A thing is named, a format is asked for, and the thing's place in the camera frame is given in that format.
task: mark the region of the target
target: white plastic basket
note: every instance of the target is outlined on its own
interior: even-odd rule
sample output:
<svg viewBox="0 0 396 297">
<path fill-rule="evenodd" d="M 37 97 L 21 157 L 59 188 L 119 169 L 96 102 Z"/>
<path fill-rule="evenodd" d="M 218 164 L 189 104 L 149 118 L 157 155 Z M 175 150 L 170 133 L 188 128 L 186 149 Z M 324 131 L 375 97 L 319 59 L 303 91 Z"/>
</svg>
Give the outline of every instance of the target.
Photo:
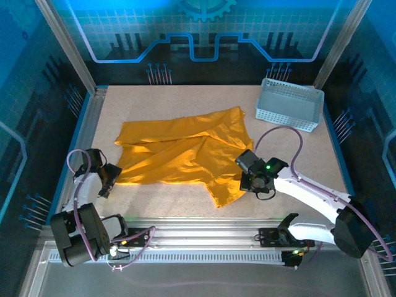
<svg viewBox="0 0 396 297">
<path fill-rule="evenodd" d="M 321 121 L 324 92 L 275 79 L 263 79 L 256 118 L 312 132 Z"/>
</svg>

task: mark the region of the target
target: black bracket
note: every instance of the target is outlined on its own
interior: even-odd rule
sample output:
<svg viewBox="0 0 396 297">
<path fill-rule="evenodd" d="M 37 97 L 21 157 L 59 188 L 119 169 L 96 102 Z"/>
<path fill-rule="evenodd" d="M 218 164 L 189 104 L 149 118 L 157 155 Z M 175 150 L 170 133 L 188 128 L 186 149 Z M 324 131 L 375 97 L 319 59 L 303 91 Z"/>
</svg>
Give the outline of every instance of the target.
<svg viewBox="0 0 396 297">
<path fill-rule="evenodd" d="M 305 248 L 306 246 L 314 247 L 313 240 L 282 240 L 283 234 L 278 228 L 259 228 L 259 234 L 254 239 L 260 241 L 262 248 Z"/>
<path fill-rule="evenodd" d="M 128 236 L 133 236 L 134 234 L 142 232 L 145 229 L 146 228 L 128 228 Z M 128 241 L 126 244 L 122 244 L 122 246 L 142 248 L 147 244 L 149 237 L 150 237 L 150 231 L 147 231 L 146 233 L 140 235 L 139 237 Z"/>
</svg>

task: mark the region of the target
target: metal post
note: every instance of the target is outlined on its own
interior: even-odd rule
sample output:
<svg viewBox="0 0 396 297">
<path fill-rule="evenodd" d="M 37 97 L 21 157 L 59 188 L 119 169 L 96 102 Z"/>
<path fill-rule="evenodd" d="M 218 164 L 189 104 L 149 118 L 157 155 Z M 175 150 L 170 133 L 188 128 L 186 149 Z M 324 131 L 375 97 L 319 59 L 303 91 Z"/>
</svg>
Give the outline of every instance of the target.
<svg viewBox="0 0 396 297">
<path fill-rule="evenodd" d="M 351 115 L 349 118 L 347 118 L 347 117 L 344 117 L 344 118 L 345 118 L 344 123 L 343 123 L 343 124 L 340 124 L 339 126 L 337 126 L 337 127 L 335 128 L 335 133 L 340 132 L 340 130 L 341 130 L 342 128 L 344 128 L 344 127 L 348 124 L 348 122 L 349 122 L 351 119 L 353 119 L 353 116 Z"/>
<path fill-rule="evenodd" d="M 43 226 L 43 225 L 40 224 L 40 223 L 37 223 L 37 222 L 35 222 L 35 221 L 29 220 L 29 219 L 27 219 L 27 218 L 24 218 L 23 215 L 19 215 L 18 220 L 20 220 L 20 221 L 26 221 L 26 222 L 29 222 L 29 223 L 32 223 L 32 224 L 36 224 L 36 225 L 39 225 L 39 226 Z"/>
<path fill-rule="evenodd" d="M 336 127 L 336 125 L 338 125 L 338 122 L 342 120 L 342 118 L 344 117 L 344 115 L 347 115 L 347 113 L 349 112 L 349 109 L 347 109 L 346 111 L 341 111 L 341 114 L 338 116 L 337 119 L 335 119 L 334 123 L 333 123 L 333 127 Z"/>
<path fill-rule="evenodd" d="M 341 54 L 351 41 L 352 35 L 358 28 L 358 25 L 369 8 L 371 1 L 372 0 L 359 0 L 356 2 L 354 8 L 352 8 L 351 13 L 345 21 L 344 26 L 338 34 L 338 37 L 335 40 L 329 55 L 324 61 L 322 68 L 319 70 L 319 73 L 314 81 L 314 86 L 316 89 L 320 90 L 326 83 L 330 73 L 333 71 L 335 65 L 340 59 Z"/>
<path fill-rule="evenodd" d="M 289 66 L 290 66 L 290 65 L 291 65 L 290 62 L 289 62 L 289 63 L 286 63 L 286 70 L 285 70 L 285 73 L 283 74 L 283 79 L 281 79 L 281 80 L 285 81 L 286 73 L 287 73 L 287 70 L 289 69 Z"/>
<path fill-rule="evenodd" d="M 32 214 L 31 212 L 29 212 L 29 213 L 27 214 L 27 217 L 28 217 L 28 218 L 34 218 L 35 220 L 39 220 L 39 221 L 42 221 L 43 223 L 45 223 L 45 220 L 43 220 L 42 218 L 39 218 L 39 217 L 35 216 L 35 215 Z"/>
<path fill-rule="evenodd" d="M 348 130 L 350 127 L 349 124 L 347 124 L 344 128 L 341 129 L 341 131 L 338 131 L 335 133 L 336 138 L 340 138 L 340 136 L 342 136 L 346 130 Z"/>
<path fill-rule="evenodd" d="M 67 31 L 63 24 L 62 18 L 56 11 L 51 1 L 47 0 L 35 0 L 38 8 L 41 10 L 44 18 L 46 19 L 49 27 L 55 34 L 56 39 L 62 46 L 63 51 L 69 58 L 74 70 L 79 75 L 82 83 L 84 84 L 87 91 L 93 95 L 97 88 L 95 81 L 93 80 L 84 60 L 81 58 L 79 50 L 75 46 L 72 37 Z"/>
<path fill-rule="evenodd" d="M 31 212 L 37 213 L 38 215 L 42 215 L 43 217 L 47 217 L 47 215 L 45 215 L 45 214 L 43 214 L 43 213 L 41 213 L 41 212 L 38 212 L 37 210 L 31 209 L 30 207 L 27 207 L 26 204 L 24 204 L 24 205 L 22 206 L 22 209 L 23 209 L 23 210 L 30 210 Z"/>
<path fill-rule="evenodd" d="M 79 101 L 81 102 L 81 106 L 84 104 L 84 98 L 81 97 L 80 93 L 78 92 L 77 87 L 74 87 L 72 84 L 69 84 L 70 88 L 74 92 L 74 94 L 77 96 Z"/>
<path fill-rule="evenodd" d="M 160 72 L 161 72 L 161 75 L 162 75 L 162 82 L 163 82 L 163 85 L 165 85 L 165 84 L 166 84 L 166 83 L 165 83 L 165 76 L 163 75 L 163 73 L 165 72 L 165 70 L 161 69 Z"/>
<path fill-rule="evenodd" d="M 27 200 L 35 201 L 35 202 L 37 202 L 37 203 L 39 203 L 39 204 L 41 204 L 41 205 L 44 205 L 44 206 L 47 207 L 47 208 L 50 207 L 50 205 L 44 204 L 44 203 L 38 201 L 37 199 L 34 199 L 34 198 L 33 198 L 31 195 L 29 195 L 29 194 L 26 195 L 26 199 L 27 199 Z"/>
<path fill-rule="evenodd" d="M 280 70 L 279 80 L 283 80 L 282 77 L 285 76 L 284 73 L 285 73 L 285 70 L 282 68 L 282 69 Z"/>
<path fill-rule="evenodd" d="M 287 70 L 287 76 L 286 76 L 285 82 L 287 82 L 289 80 L 289 75 L 292 71 L 293 71 L 292 69 Z"/>
<path fill-rule="evenodd" d="M 390 235 L 387 234 L 385 237 L 382 238 L 383 240 L 390 240 Z"/>
<path fill-rule="evenodd" d="M 168 81 L 168 71 L 166 71 L 167 63 L 163 63 L 162 66 L 163 66 L 163 68 L 164 68 L 164 70 L 165 70 L 166 84 L 169 85 L 169 81 Z"/>
<path fill-rule="evenodd" d="M 36 193 L 36 194 L 35 194 L 35 198 L 38 198 L 38 199 L 44 200 L 45 202 L 48 202 L 49 204 L 52 204 L 52 202 L 51 202 L 51 201 L 49 201 L 49 200 L 45 199 L 44 197 L 40 196 L 38 193 Z"/>
<path fill-rule="evenodd" d="M 148 63 L 148 66 L 149 66 L 149 68 L 150 68 L 150 73 L 151 73 L 151 78 L 152 78 L 152 81 L 153 81 L 153 84 L 154 84 L 154 74 L 153 74 L 153 64 L 152 63 Z"/>
<path fill-rule="evenodd" d="M 277 73 L 277 78 L 276 78 L 276 80 L 278 80 L 278 75 L 280 74 L 280 68 L 283 66 L 283 63 L 281 62 L 281 63 L 279 63 L 279 69 L 278 69 L 278 73 Z"/>
<path fill-rule="evenodd" d="M 393 243 L 396 243 L 396 241 L 392 241 L 391 243 L 386 243 L 386 244 L 388 245 L 388 244 L 393 244 Z"/>
<path fill-rule="evenodd" d="M 348 138 L 348 136 L 350 136 L 352 134 L 352 131 L 349 131 L 346 135 L 344 135 L 342 138 L 340 138 L 340 144 L 342 144 L 345 139 Z"/>
<path fill-rule="evenodd" d="M 160 63 L 155 63 L 155 67 L 157 67 L 158 79 L 159 79 L 160 85 L 161 85 L 162 82 L 161 82 Z"/>
<path fill-rule="evenodd" d="M 158 83 L 158 76 L 157 76 L 157 70 L 154 69 L 153 72 L 154 72 L 154 76 L 155 76 L 155 82 L 156 82 L 157 85 L 159 85 L 159 83 Z"/>
<path fill-rule="evenodd" d="M 270 71 L 270 79 L 272 78 L 272 71 L 276 64 L 277 63 L 275 63 L 275 62 L 272 63 L 272 67 L 271 67 L 271 71 Z"/>
<path fill-rule="evenodd" d="M 169 83 L 170 83 L 171 85 L 173 85 L 171 73 L 172 73 L 172 70 L 171 70 L 171 69 L 168 69 Z"/>
<path fill-rule="evenodd" d="M 42 211 L 44 211 L 44 212 L 46 212 L 46 213 L 49 212 L 48 210 L 44 209 L 43 207 L 38 206 L 38 205 L 36 204 L 36 202 L 33 202 L 33 203 L 32 203 L 32 208 L 33 208 L 33 209 L 40 209 L 40 210 L 42 210 Z"/>
<path fill-rule="evenodd" d="M 25 228 L 25 229 L 30 228 L 30 229 L 33 229 L 33 230 L 41 231 L 41 230 L 38 229 L 38 228 L 35 228 L 35 227 L 33 227 L 33 226 L 30 226 L 29 223 L 25 223 L 25 224 L 24 224 L 24 228 Z"/>
<path fill-rule="evenodd" d="M 277 77 L 278 77 L 278 68 L 275 68 L 275 69 L 273 70 L 272 79 L 276 79 Z"/>
<path fill-rule="evenodd" d="M 150 69 L 146 69 L 146 73 L 147 73 L 148 81 L 149 81 L 150 85 L 152 85 L 151 78 L 150 78 Z"/>
</svg>

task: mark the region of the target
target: aluminum frame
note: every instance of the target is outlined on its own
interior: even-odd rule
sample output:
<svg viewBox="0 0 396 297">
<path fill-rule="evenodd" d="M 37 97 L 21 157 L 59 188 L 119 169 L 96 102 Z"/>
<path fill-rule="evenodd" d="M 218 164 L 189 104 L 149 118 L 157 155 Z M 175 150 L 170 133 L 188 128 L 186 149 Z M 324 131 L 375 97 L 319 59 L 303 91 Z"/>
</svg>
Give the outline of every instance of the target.
<svg viewBox="0 0 396 297">
<path fill-rule="evenodd" d="M 347 20 L 345 21 L 340 33 L 337 36 L 329 54 L 326 57 L 319 73 L 314 81 L 314 86 L 318 90 L 321 90 L 335 65 L 338 63 L 340 56 L 344 52 L 345 48 L 351 41 L 353 34 L 355 33 L 358 25 L 364 17 L 367 9 L 369 8 L 372 0 L 358 0 L 355 6 L 352 8 Z"/>
<path fill-rule="evenodd" d="M 97 89 L 95 95 L 90 97 L 90 101 L 88 103 L 88 107 L 82 121 L 80 134 L 75 143 L 76 148 L 91 147 L 93 137 L 95 136 L 95 131 L 97 129 L 101 108 L 103 106 L 103 102 L 105 101 L 106 92 L 106 87 L 100 87 Z M 78 164 L 81 164 L 81 160 L 81 156 L 74 155 L 71 157 L 70 164 L 73 168 L 76 168 Z M 72 185 L 73 175 L 68 172 L 63 182 L 63 188 L 61 191 L 59 202 L 56 206 L 55 213 L 61 211 L 62 206 L 71 196 L 71 191 L 73 190 Z"/>
<path fill-rule="evenodd" d="M 97 89 L 97 85 L 51 0 L 35 0 L 35 2 L 41 10 L 41 13 L 46 19 L 49 27 L 55 34 L 59 44 L 62 46 L 66 56 L 72 63 L 73 68 L 80 77 L 88 93 L 93 95 Z"/>
<path fill-rule="evenodd" d="M 170 254 L 206 254 L 226 255 L 232 253 L 242 259 L 235 262 L 260 263 L 251 260 L 251 255 L 271 254 L 290 248 L 261 248 L 254 235 L 261 227 L 275 227 L 280 220 L 251 219 L 251 218 L 140 218 L 133 222 L 128 222 L 129 226 L 145 228 L 155 225 L 157 232 L 153 241 L 148 247 L 147 253 L 164 255 Z M 136 253 L 140 248 L 129 248 Z M 337 247 L 325 244 L 324 251 L 336 251 Z M 20 296 L 37 297 L 40 294 L 41 286 L 45 277 L 49 262 L 59 262 L 55 257 L 56 245 L 51 228 L 45 226 L 40 233 L 37 248 L 32 257 Z M 104 264 L 106 259 L 98 262 L 88 262 L 88 264 Z M 169 262 L 169 257 L 164 257 L 163 262 Z M 379 261 L 374 254 L 366 253 L 361 259 L 363 281 L 366 282 L 367 289 L 372 297 L 391 297 L 385 276 L 382 273 Z"/>
</svg>

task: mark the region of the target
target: metal enclosure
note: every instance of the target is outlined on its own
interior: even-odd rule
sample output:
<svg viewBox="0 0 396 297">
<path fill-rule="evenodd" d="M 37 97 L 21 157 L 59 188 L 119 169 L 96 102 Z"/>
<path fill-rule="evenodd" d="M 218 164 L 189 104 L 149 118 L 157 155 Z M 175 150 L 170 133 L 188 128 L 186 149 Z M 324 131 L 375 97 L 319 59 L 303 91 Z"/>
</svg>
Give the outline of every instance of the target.
<svg viewBox="0 0 396 297">
<path fill-rule="evenodd" d="M 67 194 L 71 181 L 64 166 L 67 151 L 92 143 L 106 93 L 98 85 L 259 85 L 268 77 L 313 84 L 325 91 L 329 119 L 335 121 L 342 114 L 345 123 L 342 128 L 330 127 L 330 132 L 335 151 L 345 159 L 343 174 L 351 177 L 346 186 L 350 193 L 370 196 L 381 233 L 394 238 L 393 1 L 16 3 L 0 3 L 0 52 L 7 57 L 0 62 L 0 232 L 4 238 L 0 252 L 1 275 L 7 279 L 0 295 L 77 296 L 81 288 L 99 279 L 105 285 L 90 290 L 90 295 L 125 294 L 133 288 L 133 293 L 147 296 L 225 292 L 249 296 L 263 291 L 275 296 L 391 296 L 396 286 L 394 264 L 380 264 L 371 254 L 361 261 L 335 262 L 333 258 L 341 255 L 330 247 L 299 274 L 232 260 L 227 264 L 140 264 L 122 275 L 111 274 L 104 263 L 63 271 L 56 260 L 48 262 L 53 238 L 43 225 Z M 215 249 L 221 254 L 237 246 L 245 255 L 256 248 L 250 233 L 257 228 L 255 220 L 191 220 L 153 219 L 165 229 L 190 226 L 197 238 L 207 236 L 197 233 L 203 226 L 218 232 L 225 225 L 245 224 L 245 237 L 231 229 L 228 244 L 212 240 L 200 252 Z M 147 219 L 133 224 L 145 225 Z M 227 237 L 221 232 L 219 236 Z M 182 249 L 195 250 L 202 246 L 199 240 Z M 162 247 L 169 253 L 174 250 L 167 241 Z M 208 272 L 219 278 L 209 277 Z M 150 287 L 134 285 L 129 279 L 139 282 L 143 276 Z M 175 281 L 187 286 L 173 286 Z M 314 281 L 317 288 L 309 288 Z M 78 290 L 68 291 L 70 283 Z"/>
</svg>

